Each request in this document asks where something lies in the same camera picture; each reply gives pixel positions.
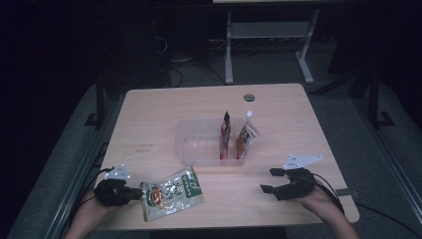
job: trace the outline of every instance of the plastic bin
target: plastic bin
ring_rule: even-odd
[[[175,150],[184,164],[189,166],[236,166],[245,159],[236,159],[236,137],[244,119],[230,119],[231,135],[229,156],[220,159],[220,129],[223,119],[184,119],[177,124]]]

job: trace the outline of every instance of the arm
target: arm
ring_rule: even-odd
[[[102,206],[96,199],[92,191],[82,199],[83,205],[75,215],[71,228],[66,239],[83,239],[94,231],[111,213],[120,210],[123,206]]]
[[[301,203],[302,206],[318,216],[322,222],[327,224],[336,239],[358,239],[359,236],[353,226],[340,210],[332,203],[328,195],[326,195],[319,187],[315,187],[314,191],[309,195],[301,198],[293,199]]]

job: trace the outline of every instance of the snack bag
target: snack bag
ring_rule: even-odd
[[[220,136],[220,159],[227,159],[229,157],[229,140],[230,140],[230,116],[226,112],[224,114],[224,121],[221,125],[221,136]]]
[[[140,188],[145,191],[145,198],[141,200],[145,221],[196,206],[204,201],[193,167],[185,167],[161,181],[142,182]]]
[[[246,114],[246,122],[236,138],[236,159],[243,159],[248,152],[249,147],[260,134],[258,130],[251,123],[252,112],[248,111]]]

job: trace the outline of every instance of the metal frame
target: metal frame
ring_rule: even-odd
[[[233,23],[232,15],[227,14],[227,40],[225,56],[226,85],[233,85],[233,66],[232,66],[232,39],[251,39],[251,38],[304,38],[304,46],[298,52],[296,57],[308,84],[314,82],[314,78],[308,67],[306,55],[317,24],[319,9],[314,10],[310,21],[297,22],[252,22],[252,23]]]

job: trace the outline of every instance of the robotic hand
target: robotic hand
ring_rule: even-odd
[[[140,188],[125,186],[126,179],[130,179],[130,175],[127,174],[123,164],[113,168],[94,189],[97,200],[106,207],[125,205],[130,200],[139,200],[144,194],[143,191]]]
[[[313,173],[301,167],[320,159],[322,159],[321,155],[291,155],[289,162],[284,165],[284,168],[270,169],[271,175],[273,176],[287,175],[290,184],[278,187],[261,184],[261,189],[264,193],[274,194],[277,199],[281,201],[305,197],[314,190],[315,186],[317,186],[331,198],[335,206],[344,214],[344,209],[342,208],[338,197],[331,193],[325,186],[317,183]]]
[[[261,188],[265,193],[273,193],[279,201],[304,197],[310,194],[317,184],[311,172],[304,168],[292,170],[271,168],[270,172],[273,176],[284,176],[286,174],[291,181],[290,184],[278,187],[261,185]]]
[[[103,179],[94,189],[94,194],[106,207],[125,205],[130,200],[139,200],[143,195],[140,188],[130,188],[125,185],[126,181],[122,179]]]

